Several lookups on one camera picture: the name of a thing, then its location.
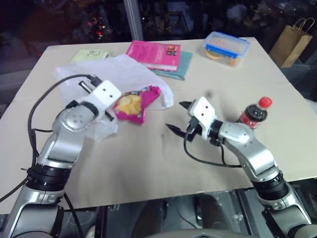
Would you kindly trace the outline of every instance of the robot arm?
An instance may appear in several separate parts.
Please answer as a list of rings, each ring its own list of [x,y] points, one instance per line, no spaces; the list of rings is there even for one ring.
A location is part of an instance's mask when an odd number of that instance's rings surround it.
[[[271,152],[242,123],[216,120],[214,108],[206,98],[195,100],[188,108],[193,130],[202,128],[202,138],[217,140],[233,152],[258,193],[265,207],[263,216],[275,237],[313,238],[317,225],[311,220],[297,198],[293,188],[283,179]]]
[[[113,84],[101,81],[87,97],[57,116],[53,134],[42,148],[36,165],[27,172],[28,181],[20,191],[2,237],[21,237],[30,232],[59,235],[63,209],[58,203],[82,150],[86,130],[120,96],[121,92]]]

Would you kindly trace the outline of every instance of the food inside container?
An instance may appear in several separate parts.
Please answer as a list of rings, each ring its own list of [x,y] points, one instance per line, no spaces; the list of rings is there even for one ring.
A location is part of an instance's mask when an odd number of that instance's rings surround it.
[[[206,57],[236,67],[247,53],[250,42],[220,32],[211,32],[204,39],[203,46]]]

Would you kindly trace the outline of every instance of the bottle label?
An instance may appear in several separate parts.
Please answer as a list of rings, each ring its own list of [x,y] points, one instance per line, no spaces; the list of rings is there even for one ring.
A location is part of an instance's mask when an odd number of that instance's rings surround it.
[[[240,122],[242,122],[245,125],[248,125],[250,128],[257,128],[261,123],[258,121],[252,121],[245,112],[242,112],[240,116]]]

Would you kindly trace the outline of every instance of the bag of chips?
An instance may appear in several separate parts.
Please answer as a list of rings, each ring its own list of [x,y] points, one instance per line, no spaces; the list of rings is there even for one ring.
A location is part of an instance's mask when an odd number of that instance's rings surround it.
[[[142,124],[145,120],[145,108],[159,97],[159,93],[159,87],[154,86],[124,93],[114,105],[113,111],[119,120]]]

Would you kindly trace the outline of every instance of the paper shopping bag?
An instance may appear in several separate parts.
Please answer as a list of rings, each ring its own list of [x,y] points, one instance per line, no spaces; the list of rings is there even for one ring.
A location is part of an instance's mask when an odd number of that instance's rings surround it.
[[[313,20],[310,27],[304,31],[303,27],[308,20]],[[307,31],[313,26],[313,18],[299,19],[294,26],[287,25],[278,40],[275,42],[269,55],[280,67],[290,67],[297,60],[305,47],[308,45],[312,36]]]

